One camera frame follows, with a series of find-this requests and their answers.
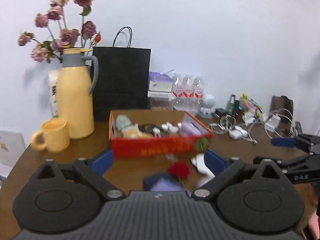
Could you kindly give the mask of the red flower ornament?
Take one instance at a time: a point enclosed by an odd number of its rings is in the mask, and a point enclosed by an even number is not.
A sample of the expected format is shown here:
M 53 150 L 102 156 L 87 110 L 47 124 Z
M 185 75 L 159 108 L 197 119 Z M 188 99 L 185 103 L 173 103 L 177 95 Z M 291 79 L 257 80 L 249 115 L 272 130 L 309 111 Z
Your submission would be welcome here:
M 172 178 L 180 181 L 185 181 L 189 178 L 191 171 L 186 162 L 176 161 L 169 165 L 168 172 Z

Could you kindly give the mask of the navy blue cloth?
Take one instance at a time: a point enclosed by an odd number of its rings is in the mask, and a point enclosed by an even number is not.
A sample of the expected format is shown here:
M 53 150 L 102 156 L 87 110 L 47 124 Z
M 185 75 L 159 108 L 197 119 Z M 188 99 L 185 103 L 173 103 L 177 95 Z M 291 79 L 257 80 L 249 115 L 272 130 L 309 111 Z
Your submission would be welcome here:
M 185 191 L 189 197 L 191 196 L 191 192 L 183 188 L 168 172 L 159 172 L 145 177 L 142 187 L 144 191 Z

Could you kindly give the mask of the purple cloth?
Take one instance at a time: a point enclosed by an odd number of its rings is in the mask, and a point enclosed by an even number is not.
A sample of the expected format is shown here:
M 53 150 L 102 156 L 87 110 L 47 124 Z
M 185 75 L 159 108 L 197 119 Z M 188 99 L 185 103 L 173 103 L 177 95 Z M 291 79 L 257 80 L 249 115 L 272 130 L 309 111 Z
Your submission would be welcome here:
M 180 135 L 183 137 L 188 136 L 201 136 L 200 130 L 191 122 L 181 122 Z

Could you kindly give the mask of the white plastic bottle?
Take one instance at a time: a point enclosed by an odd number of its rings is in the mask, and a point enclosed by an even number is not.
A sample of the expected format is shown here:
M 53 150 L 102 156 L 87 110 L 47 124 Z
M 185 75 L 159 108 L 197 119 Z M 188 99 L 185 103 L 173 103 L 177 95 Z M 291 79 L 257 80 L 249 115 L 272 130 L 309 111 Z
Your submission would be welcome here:
M 200 174 L 207 176 L 209 178 L 215 177 L 213 172 L 205 165 L 203 153 L 199 153 L 199 154 L 195 155 L 195 157 L 191 158 L 190 161 L 191 161 L 191 164 L 193 165 L 193 167 L 195 167 L 196 170 Z

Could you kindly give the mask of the white yellow plush toy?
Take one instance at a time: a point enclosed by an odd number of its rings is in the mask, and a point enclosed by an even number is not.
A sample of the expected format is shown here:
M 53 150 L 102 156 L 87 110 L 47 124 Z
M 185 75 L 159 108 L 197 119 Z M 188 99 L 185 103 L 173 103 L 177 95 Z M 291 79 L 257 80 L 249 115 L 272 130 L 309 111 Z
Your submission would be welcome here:
M 126 139 L 143 139 L 143 138 L 152 138 L 151 134 L 142 132 L 139 130 L 138 124 L 133 126 L 128 126 L 124 128 L 122 131 L 123 138 Z

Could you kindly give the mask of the small dark figurine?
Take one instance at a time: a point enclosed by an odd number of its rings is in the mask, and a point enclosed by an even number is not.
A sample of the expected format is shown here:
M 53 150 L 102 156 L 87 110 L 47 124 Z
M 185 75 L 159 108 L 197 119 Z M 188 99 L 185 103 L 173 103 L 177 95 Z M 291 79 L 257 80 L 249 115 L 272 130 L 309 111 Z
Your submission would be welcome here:
M 144 124 L 138 126 L 139 130 L 141 132 L 150 134 L 152 136 L 155 136 L 156 134 L 159 135 L 169 135 L 169 132 L 161 127 L 158 127 L 154 124 Z

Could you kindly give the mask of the brown wallet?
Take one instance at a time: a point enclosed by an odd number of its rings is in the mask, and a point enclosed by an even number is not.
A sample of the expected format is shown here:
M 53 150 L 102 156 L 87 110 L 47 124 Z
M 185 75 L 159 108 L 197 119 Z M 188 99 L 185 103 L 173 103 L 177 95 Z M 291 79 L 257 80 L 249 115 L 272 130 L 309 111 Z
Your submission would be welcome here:
M 288 124 L 290 119 L 293 119 L 293 101 L 289 99 L 287 96 L 272 96 L 270 111 L 278 110 L 280 114 L 285 115 L 285 117 L 281 117 L 281 122 L 284 124 Z

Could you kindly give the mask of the yellow mug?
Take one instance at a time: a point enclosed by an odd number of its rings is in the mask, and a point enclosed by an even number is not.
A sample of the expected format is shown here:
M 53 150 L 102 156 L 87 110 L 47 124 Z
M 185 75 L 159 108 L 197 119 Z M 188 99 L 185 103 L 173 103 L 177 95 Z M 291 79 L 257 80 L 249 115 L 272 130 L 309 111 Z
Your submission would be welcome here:
M 53 118 L 44 122 L 39 131 L 31 136 L 30 145 L 34 150 L 47 150 L 57 153 L 65 150 L 70 144 L 67 122 L 61 118 Z

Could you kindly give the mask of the white paper stack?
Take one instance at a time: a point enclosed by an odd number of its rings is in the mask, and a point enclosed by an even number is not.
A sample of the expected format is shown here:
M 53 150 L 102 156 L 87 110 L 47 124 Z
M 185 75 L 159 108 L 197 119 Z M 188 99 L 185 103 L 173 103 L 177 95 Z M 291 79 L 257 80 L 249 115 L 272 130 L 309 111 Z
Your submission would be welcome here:
M 25 151 L 23 135 L 13 131 L 1 131 L 1 180 L 4 181 Z

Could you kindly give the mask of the white astronaut figure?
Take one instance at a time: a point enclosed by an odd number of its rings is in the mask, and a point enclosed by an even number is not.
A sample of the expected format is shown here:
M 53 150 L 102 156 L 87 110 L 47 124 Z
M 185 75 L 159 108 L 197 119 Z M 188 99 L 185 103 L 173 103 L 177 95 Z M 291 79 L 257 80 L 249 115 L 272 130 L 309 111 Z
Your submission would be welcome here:
M 203 104 L 200 108 L 199 116 L 202 118 L 210 119 L 213 114 L 215 105 L 215 98 L 212 94 L 204 94 Z

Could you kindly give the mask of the red orange cardboard box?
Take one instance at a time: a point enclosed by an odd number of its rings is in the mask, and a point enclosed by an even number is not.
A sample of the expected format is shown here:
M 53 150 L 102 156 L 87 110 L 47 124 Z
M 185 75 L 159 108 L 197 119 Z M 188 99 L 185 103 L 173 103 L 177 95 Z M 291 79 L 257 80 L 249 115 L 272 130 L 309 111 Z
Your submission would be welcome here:
M 116 128 L 116 119 L 119 115 L 127 116 L 134 125 L 156 125 L 160 127 L 166 122 L 173 125 L 186 122 L 194 125 L 200 134 L 127 139 Z M 213 132 L 205 124 L 184 111 L 114 110 L 110 112 L 108 122 L 108 139 L 116 159 L 151 157 L 169 153 L 175 155 L 202 153 L 209 147 L 212 137 Z

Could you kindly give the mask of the water bottle pack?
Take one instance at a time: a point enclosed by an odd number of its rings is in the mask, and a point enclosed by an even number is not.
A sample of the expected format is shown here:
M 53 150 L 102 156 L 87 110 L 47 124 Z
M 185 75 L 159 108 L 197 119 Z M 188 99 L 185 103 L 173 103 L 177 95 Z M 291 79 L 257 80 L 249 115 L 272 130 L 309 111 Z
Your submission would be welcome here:
M 181 74 L 175 73 L 173 80 L 174 110 L 196 114 L 203 102 L 204 85 L 202 76 L 197 75 L 193 79 L 191 74 L 185 74 L 182 77 Z

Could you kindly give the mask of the white carton vase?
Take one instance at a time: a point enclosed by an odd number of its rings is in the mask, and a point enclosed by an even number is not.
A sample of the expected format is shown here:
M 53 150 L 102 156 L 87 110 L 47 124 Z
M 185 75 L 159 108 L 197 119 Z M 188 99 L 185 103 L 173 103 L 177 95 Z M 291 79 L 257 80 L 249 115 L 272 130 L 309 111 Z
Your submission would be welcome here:
M 50 103 L 52 108 L 52 117 L 56 118 L 59 116 L 57 110 L 57 78 L 59 75 L 59 70 L 54 69 L 48 72 L 48 84 L 50 92 Z

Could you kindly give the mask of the purple white tissue pack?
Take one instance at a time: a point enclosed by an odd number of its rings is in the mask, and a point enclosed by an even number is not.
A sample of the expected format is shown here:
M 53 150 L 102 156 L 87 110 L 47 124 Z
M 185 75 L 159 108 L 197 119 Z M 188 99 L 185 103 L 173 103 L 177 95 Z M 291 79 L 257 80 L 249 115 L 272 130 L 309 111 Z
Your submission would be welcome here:
M 149 72 L 148 98 L 173 100 L 172 94 L 173 79 L 167 74 Z

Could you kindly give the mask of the dried pink rose bouquet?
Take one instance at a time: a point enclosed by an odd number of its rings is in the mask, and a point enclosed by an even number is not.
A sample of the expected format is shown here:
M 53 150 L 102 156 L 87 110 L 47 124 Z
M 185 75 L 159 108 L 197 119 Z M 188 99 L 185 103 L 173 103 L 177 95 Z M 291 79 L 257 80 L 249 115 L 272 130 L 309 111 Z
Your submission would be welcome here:
M 92 11 L 92 3 L 95 0 L 73 0 L 81 8 L 81 29 L 68 28 L 66 24 L 65 7 L 70 0 L 50 0 L 49 9 L 46 13 L 38 13 L 34 18 L 34 25 L 37 28 L 47 29 L 49 36 L 46 40 L 40 41 L 34 33 L 24 31 L 18 39 L 20 47 L 30 42 L 35 42 L 30 57 L 39 63 L 46 61 L 51 63 L 52 59 L 62 62 L 62 55 L 65 49 L 72 49 L 80 42 L 81 49 L 92 49 L 101 40 L 101 32 L 97 31 L 96 25 L 85 20 Z

